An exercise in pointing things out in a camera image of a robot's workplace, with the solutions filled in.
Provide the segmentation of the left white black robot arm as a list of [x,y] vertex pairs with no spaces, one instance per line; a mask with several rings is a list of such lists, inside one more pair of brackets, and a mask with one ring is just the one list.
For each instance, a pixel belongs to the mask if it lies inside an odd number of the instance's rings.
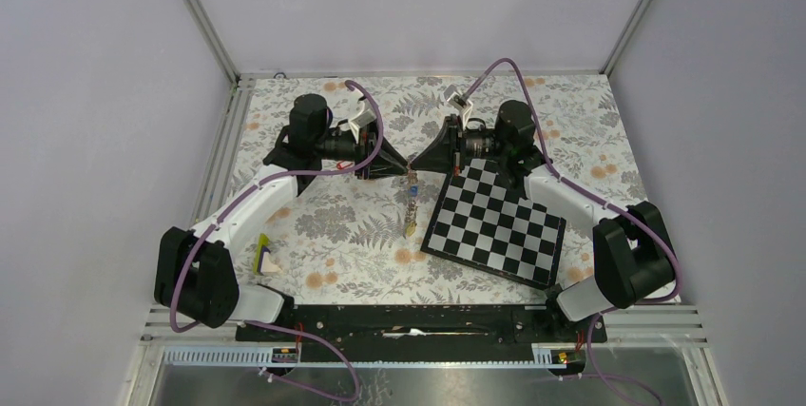
[[346,162],[345,173],[373,180],[407,172],[406,160],[384,135],[380,108],[362,87],[351,87],[358,112],[336,121],[326,99],[298,96],[275,145],[248,184],[220,209],[189,229],[169,228],[160,241],[155,300],[168,308],[177,333],[228,320],[258,321],[273,340],[289,337],[295,316],[282,293],[263,285],[242,285],[234,262],[262,225],[300,196],[326,161]]

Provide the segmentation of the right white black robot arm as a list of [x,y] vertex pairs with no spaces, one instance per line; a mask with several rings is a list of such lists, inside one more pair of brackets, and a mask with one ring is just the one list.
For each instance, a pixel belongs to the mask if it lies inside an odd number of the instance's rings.
[[621,208],[572,183],[535,144],[536,130],[531,105],[516,100],[500,105],[492,127],[468,129],[451,115],[411,167],[456,175],[473,159],[491,161],[504,187],[586,232],[593,246],[592,276],[547,299],[547,332],[568,341],[582,330],[583,319],[628,308],[675,283],[676,259],[657,206],[640,202]]

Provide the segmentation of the red key tag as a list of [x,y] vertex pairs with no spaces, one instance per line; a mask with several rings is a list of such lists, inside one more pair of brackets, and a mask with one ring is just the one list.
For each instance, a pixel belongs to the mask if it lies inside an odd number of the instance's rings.
[[349,172],[350,169],[352,169],[354,166],[355,166],[354,162],[339,161],[336,163],[336,170],[338,171],[346,170],[347,172]]

